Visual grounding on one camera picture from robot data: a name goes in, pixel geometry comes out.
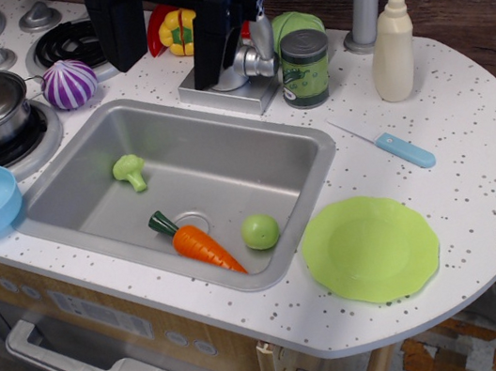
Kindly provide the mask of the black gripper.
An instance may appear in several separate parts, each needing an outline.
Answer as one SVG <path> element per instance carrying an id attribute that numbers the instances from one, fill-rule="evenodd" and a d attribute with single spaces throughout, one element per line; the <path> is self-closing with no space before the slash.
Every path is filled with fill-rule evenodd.
<path id="1" fill-rule="evenodd" d="M 195 11 L 194 88 L 216 85 L 234 60 L 244 18 L 243 0 L 85 0 L 104 57 L 125 72 L 147 53 L 145 2 Z"/>

